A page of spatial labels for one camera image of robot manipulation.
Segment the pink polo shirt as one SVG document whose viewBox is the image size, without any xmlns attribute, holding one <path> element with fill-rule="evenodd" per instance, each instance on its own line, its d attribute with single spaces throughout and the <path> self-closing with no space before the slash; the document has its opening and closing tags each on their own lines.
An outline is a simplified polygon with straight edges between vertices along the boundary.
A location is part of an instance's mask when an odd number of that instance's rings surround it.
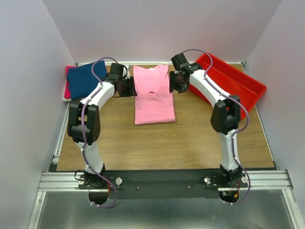
<svg viewBox="0 0 305 229">
<path fill-rule="evenodd" d="M 135 125 L 175 122 L 173 95 L 169 92 L 169 66 L 133 67 L 137 96 Z"/>
</svg>

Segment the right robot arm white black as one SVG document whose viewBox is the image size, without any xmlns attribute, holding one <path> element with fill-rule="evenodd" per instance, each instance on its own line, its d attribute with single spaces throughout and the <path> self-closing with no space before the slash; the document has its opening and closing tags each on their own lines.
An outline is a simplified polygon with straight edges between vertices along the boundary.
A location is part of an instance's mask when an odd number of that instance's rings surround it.
<svg viewBox="0 0 305 229">
<path fill-rule="evenodd" d="M 189 85 L 196 87 L 212 105 L 211 126 L 219 134 L 222 161 L 219 181 L 230 187 L 241 176 L 242 169 L 237 151 L 236 131 L 240 122 L 239 97 L 230 96 L 218 86 L 197 63 L 174 64 L 170 72 L 170 92 L 184 93 Z"/>
</svg>

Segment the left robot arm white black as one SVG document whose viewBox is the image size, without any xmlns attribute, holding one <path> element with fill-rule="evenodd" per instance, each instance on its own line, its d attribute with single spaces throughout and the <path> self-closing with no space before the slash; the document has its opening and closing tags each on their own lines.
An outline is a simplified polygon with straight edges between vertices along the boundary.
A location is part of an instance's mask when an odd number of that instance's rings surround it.
<svg viewBox="0 0 305 229">
<path fill-rule="evenodd" d="M 67 133 L 79 147 L 84 160 L 84 175 L 79 179 L 81 185 L 102 188 L 107 183 L 114 187 L 103 174 L 105 166 L 97 140 L 101 133 L 100 110 L 116 93 L 119 97 L 137 96 L 134 78 L 106 78 L 87 97 L 70 103 Z"/>
</svg>

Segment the folded navy blue t shirt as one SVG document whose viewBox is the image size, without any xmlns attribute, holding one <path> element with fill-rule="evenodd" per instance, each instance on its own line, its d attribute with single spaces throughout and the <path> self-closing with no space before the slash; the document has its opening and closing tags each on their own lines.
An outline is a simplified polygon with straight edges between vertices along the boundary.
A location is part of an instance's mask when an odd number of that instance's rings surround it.
<svg viewBox="0 0 305 229">
<path fill-rule="evenodd" d="M 87 97 L 97 87 L 99 80 L 92 74 L 92 65 L 90 63 L 69 69 L 67 80 L 71 101 Z"/>
</svg>

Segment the red plastic bin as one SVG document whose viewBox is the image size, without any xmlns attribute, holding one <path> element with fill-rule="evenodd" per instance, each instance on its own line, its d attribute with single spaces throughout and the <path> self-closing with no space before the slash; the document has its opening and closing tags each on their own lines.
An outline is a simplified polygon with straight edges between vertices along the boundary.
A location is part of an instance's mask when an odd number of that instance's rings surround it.
<svg viewBox="0 0 305 229">
<path fill-rule="evenodd" d="M 229 65 L 214 55 L 211 55 L 211 58 L 213 65 L 208 71 L 208 76 L 229 94 L 239 96 L 240 103 L 248 111 L 250 123 L 257 119 L 257 115 L 252 110 L 255 109 L 255 104 L 266 92 L 267 87 L 245 74 L 240 64 Z"/>
</svg>

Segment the folded magenta t shirt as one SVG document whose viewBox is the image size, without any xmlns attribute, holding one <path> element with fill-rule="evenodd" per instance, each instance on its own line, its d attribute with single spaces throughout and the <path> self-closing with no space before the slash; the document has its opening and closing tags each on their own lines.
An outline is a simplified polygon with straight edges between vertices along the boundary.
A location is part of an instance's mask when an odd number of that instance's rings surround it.
<svg viewBox="0 0 305 229">
<path fill-rule="evenodd" d="M 64 102 L 70 102 L 71 101 L 71 92 L 69 90 L 69 82 L 67 80 L 67 74 L 69 72 L 69 69 L 75 68 L 75 66 L 66 66 L 65 70 L 65 88 L 63 93 L 63 101 Z"/>
</svg>

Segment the folded white t shirt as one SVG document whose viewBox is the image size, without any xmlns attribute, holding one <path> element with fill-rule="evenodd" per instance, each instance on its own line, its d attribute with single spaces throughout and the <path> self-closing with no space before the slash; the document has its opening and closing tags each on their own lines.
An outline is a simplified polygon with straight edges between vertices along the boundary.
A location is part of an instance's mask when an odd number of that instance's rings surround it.
<svg viewBox="0 0 305 229">
<path fill-rule="evenodd" d="M 71 92 L 69 89 L 69 82 L 66 81 L 65 82 L 65 88 L 64 88 L 64 92 L 63 92 L 63 101 L 64 102 L 70 102 L 71 101 Z"/>
</svg>

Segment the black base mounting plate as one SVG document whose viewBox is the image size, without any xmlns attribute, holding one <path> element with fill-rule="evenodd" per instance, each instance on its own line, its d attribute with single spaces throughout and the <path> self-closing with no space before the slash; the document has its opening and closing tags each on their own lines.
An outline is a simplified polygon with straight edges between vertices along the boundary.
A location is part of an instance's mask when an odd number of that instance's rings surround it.
<svg viewBox="0 0 305 229">
<path fill-rule="evenodd" d="M 219 169 L 107 170 L 102 175 L 82 171 L 74 178 L 96 203 L 109 199 L 224 198 L 235 203 L 247 187 L 241 171 L 227 178 Z"/>
</svg>

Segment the aluminium frame rail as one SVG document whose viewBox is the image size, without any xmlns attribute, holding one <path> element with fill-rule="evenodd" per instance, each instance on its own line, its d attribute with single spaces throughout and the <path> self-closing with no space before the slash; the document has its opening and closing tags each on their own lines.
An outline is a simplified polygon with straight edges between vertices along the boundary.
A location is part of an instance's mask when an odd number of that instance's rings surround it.
<svg viewBox="0 0 305 229">
<path fill-rule="evenodd" d="M 283 190 L 293 189 L 293 185 L 290 180 L 290 176 L 287 171 L 284 170 L 257 170 L 248 171 L 251 190 Z M 81 181 L 81 175 L 83 173 L 71 173 L 71 172 L 59 172 L 59 173 L 42 173 L 38 191 L 40 192 L 69 192 L 69 191 L 100 191 L 105 192 L 109 187 L 108 184 L 89 184 L 86 181 Z M 143 186 L 149 187 L 165 187 L 166 185 L 182 185 L 191 189 L 194 185 L 201 183 L 200 178 L 187 178 L 170 176 L 166 178 L 165 175 L 153 176 L 151 179 L 148 175 L 138 181 L 128 181 L 127 176 L 123 178 L 116 177 L 112 183 L 116 186 L 116 189 L 120 189 L 122 185 L 131 184 L 139 189 Z"/>
</svg>

